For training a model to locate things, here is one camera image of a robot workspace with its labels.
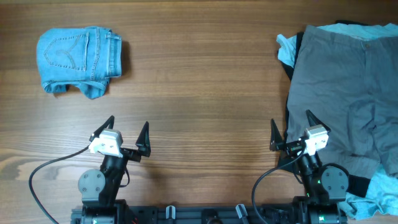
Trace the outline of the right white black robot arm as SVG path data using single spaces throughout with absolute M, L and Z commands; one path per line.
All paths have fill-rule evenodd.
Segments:
M 261 212 L 271 223 L 346 223 L 338 203 L 346 199 L 348 171 L 337 164 L 323 164 L 318 152 L 328 143 L 331 129 L 310 110 L 306 110 L 309 127 L 296 141 L 283 140 L 271 121 L 270 150 L 279 151 L 286 159 L 280 169 L 291 168 L 305 189 L 304 196 L 291 203 L 263 205 Z

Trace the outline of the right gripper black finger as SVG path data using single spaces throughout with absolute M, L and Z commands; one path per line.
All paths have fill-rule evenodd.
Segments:
M 326 129 L 327 133 L 331 132 L 331 129 L 324 122 L 318 119 L 310 110 L 306 110 L 305 113 L 307 115 L 308 123 L 311 127 L 322 125 Z
M 270 150 L 280 151 L 284 149 L 284 140 L 280 135 L 279 129 L 274 121 L 271 119 L 271 138 L 270 138 Z

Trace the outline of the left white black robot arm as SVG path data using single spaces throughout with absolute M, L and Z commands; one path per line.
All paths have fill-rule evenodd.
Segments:
M 88 149 L 91 153 L 104 155 L 99 169 L 84 172 L 78 189 L 83 204 L 81 211 L 74 211 L 72 223 L 117 224 L 138 223 L 139 220 L 129 208 L 127 202 L 116 198 L 123 176 L 128 175 L 127 163 L 140 162 L 142 157 L 151 154 L 149 123 L 145 122 L 136 141 L 136 149 L 122 147 L 123 137 L 120 131 L 113 128 L 114 116 L 90 136 Z

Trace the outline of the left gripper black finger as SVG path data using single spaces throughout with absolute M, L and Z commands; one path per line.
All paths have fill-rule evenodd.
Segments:
M 114 116 L 111 115 L 98 129 L 96 129 L 90 136 L 91 140 L 98 138 L 102 131 L 106 128 L 113 129 L 114 126 Z
M 136 141 L 137 150 L 139 154 L 149 157 L 151 154 L 151 146 L 149 139 L 149 122 L 146 121 Z

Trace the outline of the grey cotton shorts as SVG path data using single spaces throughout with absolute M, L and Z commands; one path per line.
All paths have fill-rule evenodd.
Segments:
M 308 26 L 287 100 L 288 139 L 308 126 L 306 110 L 330 128 L 325 163 L 371 178 L 397 175 L 397 38 L 358 39 Z

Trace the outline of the blue denim jeans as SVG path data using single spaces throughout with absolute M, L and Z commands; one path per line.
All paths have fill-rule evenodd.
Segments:
M 122 37 L 105 27 L 53 28 L 36 48 L 41 85 L 47 93 L 78 88 L 87 98 L 102 97 L 110 79 L 122 75 Z

